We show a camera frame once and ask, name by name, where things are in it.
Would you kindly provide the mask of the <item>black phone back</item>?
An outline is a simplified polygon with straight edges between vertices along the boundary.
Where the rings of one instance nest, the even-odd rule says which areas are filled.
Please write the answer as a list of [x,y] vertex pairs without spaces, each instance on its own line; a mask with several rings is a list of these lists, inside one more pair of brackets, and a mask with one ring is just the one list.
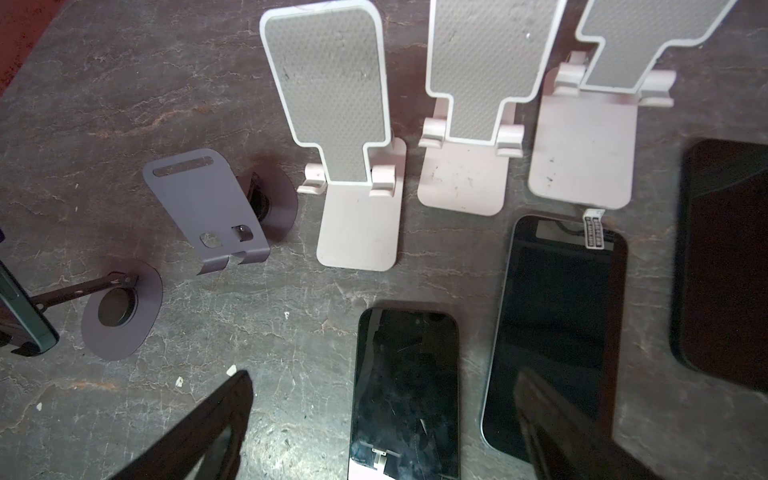
[[347,476],[460,476],[459,330],[448,314],[370,308],[358,323]]

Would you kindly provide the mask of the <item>black phone with middle sticker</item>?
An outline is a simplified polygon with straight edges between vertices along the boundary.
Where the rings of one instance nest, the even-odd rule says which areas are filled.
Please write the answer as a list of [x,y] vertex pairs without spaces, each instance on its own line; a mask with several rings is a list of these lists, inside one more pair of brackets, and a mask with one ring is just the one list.
[[702,139],[684,152],[670,348],[687,368],[767,390],[767,147]]

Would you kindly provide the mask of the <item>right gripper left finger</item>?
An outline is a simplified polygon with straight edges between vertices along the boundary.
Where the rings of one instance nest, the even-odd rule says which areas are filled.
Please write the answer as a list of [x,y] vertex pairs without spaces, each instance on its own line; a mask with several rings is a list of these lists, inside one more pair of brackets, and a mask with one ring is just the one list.
[[248,429],[254,393],[249,373],[238,370],[155,442],[113,475],[115,479],[234,479]]

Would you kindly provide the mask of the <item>white phone stand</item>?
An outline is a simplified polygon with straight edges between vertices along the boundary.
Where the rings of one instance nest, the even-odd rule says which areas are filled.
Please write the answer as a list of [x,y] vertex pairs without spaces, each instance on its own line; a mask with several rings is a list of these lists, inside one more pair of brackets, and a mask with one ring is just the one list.
[[539,197],[617,210],[632,196],[638,111],[671,108],[674,70],[656,63],[670,47],[704,43],[731,1],[590,1],[573,51],[548,72],[528,187]]
[[565,12],[557,1],[433,1],[425,89],[434,98],[417,189],[432,208],[494,216],[524,154],[516,108],[534,100]]
[[297,189],[325,197],[318,261],[389,270],[397,259],[407,146],[391,129],[378,9],[370,1],[275,8],[259,28],[292,138],[320,155]]

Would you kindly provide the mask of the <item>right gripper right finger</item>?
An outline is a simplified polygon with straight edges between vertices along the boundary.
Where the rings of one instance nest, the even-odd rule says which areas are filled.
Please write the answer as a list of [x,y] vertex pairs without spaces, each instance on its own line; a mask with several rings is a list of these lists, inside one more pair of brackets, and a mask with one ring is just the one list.
[[531,369],[522,369],[514,400],[529,461],[538,479],[656,479],[600,433],[580,410]]

